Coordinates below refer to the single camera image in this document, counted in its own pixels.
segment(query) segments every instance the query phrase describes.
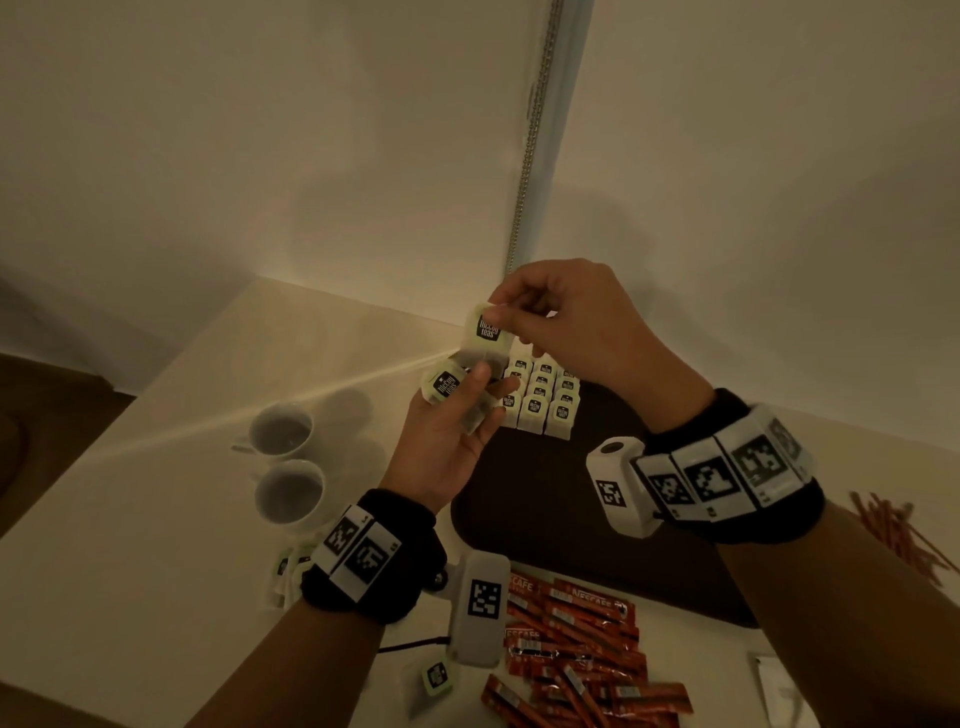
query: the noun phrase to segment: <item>brown tray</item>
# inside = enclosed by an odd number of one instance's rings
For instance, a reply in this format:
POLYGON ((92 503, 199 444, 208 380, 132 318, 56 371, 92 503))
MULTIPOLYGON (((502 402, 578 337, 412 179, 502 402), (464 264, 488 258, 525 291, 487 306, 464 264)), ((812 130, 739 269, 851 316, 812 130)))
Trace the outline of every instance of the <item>brown tray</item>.
POLYGON ((626 402, 585 382, 569 442, 507 427, 496 433, 453 500, 453 526, 473 548, 512 561, 757 627, 711 544, 669 523, 648 539, 607 523, 587 453, 608 437, 646 432, 626 402))

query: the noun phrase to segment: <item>wrist strap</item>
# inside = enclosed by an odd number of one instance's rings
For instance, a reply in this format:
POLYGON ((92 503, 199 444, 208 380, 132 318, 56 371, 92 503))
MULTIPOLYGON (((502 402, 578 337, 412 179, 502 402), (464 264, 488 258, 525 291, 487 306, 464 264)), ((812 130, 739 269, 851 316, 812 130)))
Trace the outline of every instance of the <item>wrist strap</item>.
POLYGON ((303 598, 329 612, 356 611, 381 624, 407 616, 446 565, 436 518, 414 501, 368 491, 313 552, 303 598))
POLYGON ((665 519, 715 543, 793 541, 826 504, 803 446, 768 408, 725 389, 631 465, 665 519))

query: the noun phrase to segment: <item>black cable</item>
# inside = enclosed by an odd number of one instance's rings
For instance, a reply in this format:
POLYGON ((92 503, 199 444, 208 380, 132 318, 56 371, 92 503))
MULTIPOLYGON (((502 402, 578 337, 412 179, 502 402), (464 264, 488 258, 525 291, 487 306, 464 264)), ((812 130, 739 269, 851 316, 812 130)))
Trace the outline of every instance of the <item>black cable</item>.
POLYGON ((389 647, 380 647, 376 654, 382 652, 399 652, 401 649, 410 649, 411 647, 423 647, 427 644, 450 644, 450 638, 447 635, 443 637, 431 637, 429 640, 417 640, 414 643, 391 644, 389 647))

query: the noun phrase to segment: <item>white cup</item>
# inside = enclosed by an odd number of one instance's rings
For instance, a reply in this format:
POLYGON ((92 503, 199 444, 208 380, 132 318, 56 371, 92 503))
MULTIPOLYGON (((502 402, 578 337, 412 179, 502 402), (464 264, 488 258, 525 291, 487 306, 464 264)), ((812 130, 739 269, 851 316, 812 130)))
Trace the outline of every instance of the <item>white cup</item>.
POLYGON ((259 476, 253 505, 265 521, 294 535, 315 533, 342 510, 324 472, 309 460, 285 460, 259 476))
POLYGON ((230 448, 272 460, 290 460, 305 458, 315 439, 313 416, 298 404, 281 402, 254 417, 247 435, 237 438, 230 448))

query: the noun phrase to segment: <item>white table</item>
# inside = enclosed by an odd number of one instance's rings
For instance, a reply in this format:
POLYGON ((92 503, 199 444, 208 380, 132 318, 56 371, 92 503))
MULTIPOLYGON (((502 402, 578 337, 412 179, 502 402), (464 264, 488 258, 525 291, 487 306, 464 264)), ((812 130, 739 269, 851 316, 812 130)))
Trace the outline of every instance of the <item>white table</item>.
MULTIPOLYGON (((183 724, 276 621, 258 611, 285 537, 251 501, 254 460, 229 450, 277 400, 313 407, 343 497, 374 485, 424 363, 459 330, 261 279, 154 382, 0 541, 0 681, 131 728, 183 724)), ((451 560, 464 545, 446 512, 451 560)), ((748 652, 756 630, 636 599, 653 679, 686 683, 687 726, 766 725, 748 652)), ((425 596, 384 644, 445 634, 425 596)), ((404 725, 396 672, 377 658, 354 726, 404 725)), ((479 703, 486 671, 425 721, 498 725, 479 703)))

